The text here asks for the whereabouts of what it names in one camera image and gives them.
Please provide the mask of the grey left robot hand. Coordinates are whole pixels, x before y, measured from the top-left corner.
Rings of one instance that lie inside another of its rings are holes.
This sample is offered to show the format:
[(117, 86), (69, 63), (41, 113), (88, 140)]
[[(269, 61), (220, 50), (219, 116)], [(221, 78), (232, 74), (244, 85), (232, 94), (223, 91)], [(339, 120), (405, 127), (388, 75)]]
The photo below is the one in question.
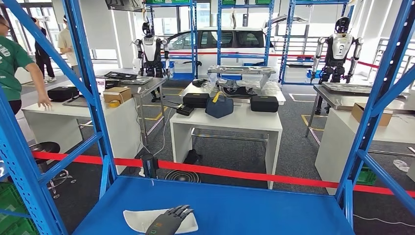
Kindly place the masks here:
[(193, 213), (190, 205), (180, 205), (170, 208), (160, 214), (149, 226), (146, 235), (174, 235), (184, 219)]

